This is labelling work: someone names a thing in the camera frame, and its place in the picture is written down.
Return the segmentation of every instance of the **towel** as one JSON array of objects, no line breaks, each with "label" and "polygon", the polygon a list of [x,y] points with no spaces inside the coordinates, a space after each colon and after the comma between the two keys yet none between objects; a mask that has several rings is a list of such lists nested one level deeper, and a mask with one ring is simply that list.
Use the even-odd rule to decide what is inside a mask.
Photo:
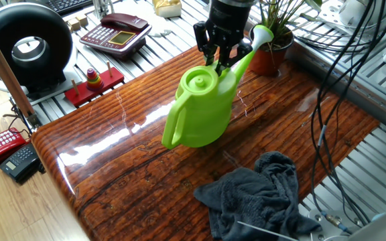
[{"label": "towel", "polygon": [[216,239],[286,241],[238,221],[285,236],[321,230],[319,223],[299,213],[296,167],[277,151],[260,156],[254,171],[238,168],[198,187],[194,197],[209,207],[211,234]]}]

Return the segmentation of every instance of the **wooden pole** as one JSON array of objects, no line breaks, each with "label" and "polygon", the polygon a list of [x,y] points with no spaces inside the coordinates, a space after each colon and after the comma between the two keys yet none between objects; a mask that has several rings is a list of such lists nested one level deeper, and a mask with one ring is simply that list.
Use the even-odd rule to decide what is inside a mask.
[{"label": "wooden pole", "polygon": [[22,113],[26,117],[29,117],[30,115],[34,114],[34,109],[32,108],[31,103],[29,103],[29,100],[27,99],[25,93],[21,89],[16,76],[14,76],[14,73],[11,70],[10,66],[8,65],[7,60],[5,60],[3,54],[1,53],[1,50],[0,50],[0,78],[4,82],[5,86],[7,87],[8,91],[12,95],[14,101],[16,102],[16,105],[20,108]]},{"label": "wooden pole", "polygon": [[111,71],[110,61],[107,61],[107,67],[108,67],[108,72],[110,72],[110,77],[113,77],[113,72]]},{"label": "wooden pole", "polygon": [[79,93],[79,91],[78,91],[78,88],[77,88],[77,85],[75,84],[74,79],[71,80],[71,83],[72,83],[72,87],[74,87],[75,93],[76,93],[77,95],[79,95],[80,93]]}]

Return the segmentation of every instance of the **glossy wood tabletop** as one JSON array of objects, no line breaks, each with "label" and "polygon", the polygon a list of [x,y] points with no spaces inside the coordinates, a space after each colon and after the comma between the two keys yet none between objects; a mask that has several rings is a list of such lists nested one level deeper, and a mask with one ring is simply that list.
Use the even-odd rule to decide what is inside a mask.
[{"label": "glossy wood tabletop", "polygon": [[[310,115],[318,84],[291,62],[274,78],[245,73],[231,123],[214,143],[162,146],[179,79],[203,64],[202,56],[193,48],[34,134],[48,173],[92,240],[211,240],[208,209],[194,199],[194,189],[237,167],[253,168],[266,151],[291,157],[300,198],[310,192]],[[336,101],[329,94],[323,113]],[[337,163],[378,125],[349,102],[339,113]],[[330,148],[335,126],[326,132]],[[316,180],[324,175],[318,166]]]}]

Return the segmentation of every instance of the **terracotta pot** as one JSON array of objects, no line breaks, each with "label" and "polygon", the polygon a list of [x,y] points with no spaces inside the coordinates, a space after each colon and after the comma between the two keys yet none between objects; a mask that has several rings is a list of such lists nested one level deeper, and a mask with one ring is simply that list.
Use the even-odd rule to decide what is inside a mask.
[{"label": "terracotta pot", "polygon": [[[250,32],[251,39],[254,38],[252,32]],[[265,51],[259,48],[255,53],[251,63],[249,64],[249,69],[254,73],[261,76],[273,76],[278,73],[278,69],[281,66],[282,62],[285,60],[285,53],[288,48],[293,45],[294,36],[292,34],[292,40],[290,43],[279,50]]]}]

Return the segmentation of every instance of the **desk phone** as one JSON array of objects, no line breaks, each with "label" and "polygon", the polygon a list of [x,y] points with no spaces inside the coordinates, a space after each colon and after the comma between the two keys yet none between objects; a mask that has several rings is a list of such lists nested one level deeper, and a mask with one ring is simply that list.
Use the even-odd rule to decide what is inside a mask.
[{"label": "desk phone", "polygon": [[124,59],[145,45],[150,30],[151,26],[144,19],[112,13],[103,17],[101,24],[83,36],[80,42]]},{"label": "desk phone", "polygon": [[0,162],[4,161],[25,144],[25,139],[16,128],[10,128],[0,133]]},{"label": "desk phone", "polygon": [[25,181],[40,166],[40,159],[32,143],[22,147],[0,164],[0,169],[16,182]]}]

